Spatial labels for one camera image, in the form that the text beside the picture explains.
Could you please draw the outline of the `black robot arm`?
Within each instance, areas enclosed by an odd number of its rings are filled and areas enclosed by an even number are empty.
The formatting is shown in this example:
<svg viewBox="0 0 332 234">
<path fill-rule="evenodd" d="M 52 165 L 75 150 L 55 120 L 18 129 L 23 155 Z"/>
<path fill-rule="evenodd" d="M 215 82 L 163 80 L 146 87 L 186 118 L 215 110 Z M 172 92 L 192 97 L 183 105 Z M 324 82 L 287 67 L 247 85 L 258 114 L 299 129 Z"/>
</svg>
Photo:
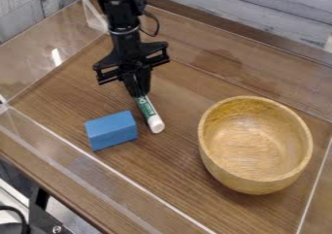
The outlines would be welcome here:
<svg viewBox="0 0 332 234">
<path fill-rule="evenodd" d="M 120 81 L 134 98 L 143 97 L 151 90 L 154 68 L 170 63 L 168 43 L 144 43 L 140 36 L 140 17 L 147 16 L 156 22 L 155 33 L 148 33 L 151 37 L 159 35 L 159 19 L 146 11 L 147 0 L 98 0 L 98 3 L 114 43 L 110 54 L 92 66 L 98 83 Z"/>
</svg>

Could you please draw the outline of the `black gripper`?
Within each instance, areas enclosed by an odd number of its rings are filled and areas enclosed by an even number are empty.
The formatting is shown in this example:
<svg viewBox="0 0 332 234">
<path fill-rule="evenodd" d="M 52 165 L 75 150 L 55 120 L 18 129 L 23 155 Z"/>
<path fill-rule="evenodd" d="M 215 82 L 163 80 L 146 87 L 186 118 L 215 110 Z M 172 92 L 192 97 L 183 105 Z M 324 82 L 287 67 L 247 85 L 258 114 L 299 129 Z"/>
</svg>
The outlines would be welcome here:
<svg viewBox="0 0 332 234">
<path fill-rule="evenodd" d="M 151 90 L 152 71 L 150 68 L 170 62 L 167 55 L 168 43 L 144 43 L 138 31 L 123 35 L 114 34 L 112 41 L 114 49 L 111 53 L 92 66 L 98 83 L 106 84 L 115 80 L 122 80 L 123 76 L 130 95 L 134 98 L 146 96 Z M 136 76 L 126 74 L 126 72 L 136 71 Z"/>
</svg>

